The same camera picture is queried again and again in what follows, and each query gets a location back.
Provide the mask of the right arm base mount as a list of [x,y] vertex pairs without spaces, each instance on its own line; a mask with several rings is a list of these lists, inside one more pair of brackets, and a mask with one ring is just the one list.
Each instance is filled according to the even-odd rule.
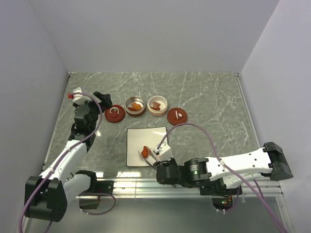
[[241,195],[241,187],[227,188],[227,186],[221,180],[216,180],[207,183],[199,188],[201,196],[218,196],[229,197],[231,195]]

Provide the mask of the red lid with ring handle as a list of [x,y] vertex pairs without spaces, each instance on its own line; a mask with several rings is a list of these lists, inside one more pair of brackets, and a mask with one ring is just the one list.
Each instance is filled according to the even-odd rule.
[[125,110],[122,106],[114,104],[111,108],[105,110],[104,116],[110,123],[119,123],[125,117]]

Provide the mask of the dark red curved sausage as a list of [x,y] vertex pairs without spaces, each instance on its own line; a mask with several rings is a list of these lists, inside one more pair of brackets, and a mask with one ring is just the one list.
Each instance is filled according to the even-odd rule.
[[133,107],[128,107],[128,110],[131,111],[131,112],[136,112],[137,109],[133,108]]

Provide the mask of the orange fried chicken piece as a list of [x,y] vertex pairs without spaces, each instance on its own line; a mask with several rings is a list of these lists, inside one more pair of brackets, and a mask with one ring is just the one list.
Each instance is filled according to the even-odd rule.
[[138,104],[138,106],[137,107],[134,107],[135,109],[137,109],[137,111],[140,111],[141,109],[142,109],[142,106],[139,104],[139,103],[137,103]]

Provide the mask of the brown meat slice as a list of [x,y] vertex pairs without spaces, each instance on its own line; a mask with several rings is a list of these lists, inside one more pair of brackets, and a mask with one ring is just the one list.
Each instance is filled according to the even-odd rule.
[[153,108],[159,109],[159,108],[160,108],[160,103],[154,101],[154,102],[153,102]]

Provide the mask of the red lid with white tab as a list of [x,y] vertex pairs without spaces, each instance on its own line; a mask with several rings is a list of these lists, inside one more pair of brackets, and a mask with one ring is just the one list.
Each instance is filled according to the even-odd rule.
[[172,108],[167,113],[167,121],[173,126],[181,123],[186,123],[187,120],[188,115],[186,111],[182,108]]

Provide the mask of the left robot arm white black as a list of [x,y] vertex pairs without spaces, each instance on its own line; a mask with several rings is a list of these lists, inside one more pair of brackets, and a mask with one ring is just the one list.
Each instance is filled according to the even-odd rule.
[[59,222],[73,199],[98,190],[95,172],[79,170],[73,178],[68,176],[93,145],[103,112],[112,107],[111,96],[98,91],[89,95],[77,88],[68,98],[75,108],[70,136],[55,161],[26,181],[23,217]]

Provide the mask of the metal tongs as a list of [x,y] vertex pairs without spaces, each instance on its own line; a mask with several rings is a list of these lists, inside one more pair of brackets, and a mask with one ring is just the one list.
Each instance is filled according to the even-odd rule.
[[156,166],[160,161],[153,151],[150,150],[150,155],[147,158],[143,158],[143,159],[152,169],[154,169],[155,171],[157,170]]

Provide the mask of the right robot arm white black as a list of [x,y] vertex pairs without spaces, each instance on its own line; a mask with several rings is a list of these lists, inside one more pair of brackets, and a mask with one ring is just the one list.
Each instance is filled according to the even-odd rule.
[[221,157],[194,158],[178,165],[167,147],[160,151],[160,161],[155,162],[159,184],[181,185],[187,188],[205,188],[215,194],[225,194],[244,181],[268,177],[271,181],[293,178],[283,149],[274,142],[244,154]]

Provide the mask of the large orange drumstick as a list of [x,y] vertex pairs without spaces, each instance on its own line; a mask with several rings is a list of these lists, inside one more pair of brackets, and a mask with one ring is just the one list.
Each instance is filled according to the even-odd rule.
[[150,149],[147,146],[144,146],[141,155],[143,158],[147,158],[150,155]]

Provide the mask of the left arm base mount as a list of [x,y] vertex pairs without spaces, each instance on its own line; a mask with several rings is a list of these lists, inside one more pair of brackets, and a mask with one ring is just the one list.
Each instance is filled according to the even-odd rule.
[[[99,216],[99,215],[104,215],[106,213],[109,213],[111,210],[116,205],[116,198],[112,195],[113,193],[113,187],[114,187],[114,181],[102,181],[102,180],[97,180],[97,175],[93,171],[87,171],[87,170],[79,170],[75,173],[77,174],[82,174],[82,175],[87,175],[90,177],[90,187],[86,190],[83,191],[80,196],[81,197],[86,197],[86,196],[96,196],[96,199],[93,200],[87,200],[87,199],[82,199],[79,201],[79,207],[80,211],[84,212],[87,215],[92,215],[92,216]],[[111,197],[113,199],[113,204],[112,206],[101,213],[92,213],[88,210],[96,210],[100,203],[101,203],[101,197]]]

